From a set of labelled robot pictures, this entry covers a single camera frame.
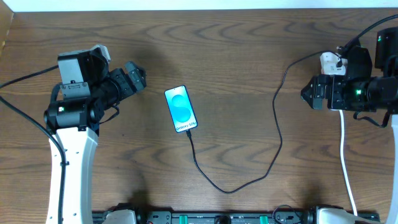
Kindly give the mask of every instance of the wooden tabletop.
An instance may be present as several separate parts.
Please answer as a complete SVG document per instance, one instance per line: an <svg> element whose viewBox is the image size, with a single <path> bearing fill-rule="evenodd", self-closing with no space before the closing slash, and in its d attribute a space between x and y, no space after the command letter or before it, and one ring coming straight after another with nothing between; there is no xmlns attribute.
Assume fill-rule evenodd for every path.
<svg viewBox="0 0 398 224"><path fill-rule="evenodd" d="M0 82L57 64L57 55L108 47L110 68L133 60L147 70L147 88L121 102L121 114L100 127L93 168L93 210L119 202L174 210L269 211L280 204L318 203L350 210L340 164L340 118L312 110L301 89L320 73L318 57L290 69L275 107L284 144L269 176L224 195L196 170L189 140L176 134L164 90L186 85L198 127L200 166L225 190L262 176L280 140L272 97L294 60L344 45L397 9L17 13L0 59ZM374 61L376 32L361 43ZM374 75L380 74L376 69ZM58 70L1 90L43 122ZM384 111L371 116L382 119ZM391 127L379 129L345 112L346 163L359 211L385 220L394 166ZM49 202L49 140L0 106L0 223L43 223Z"/></svg>

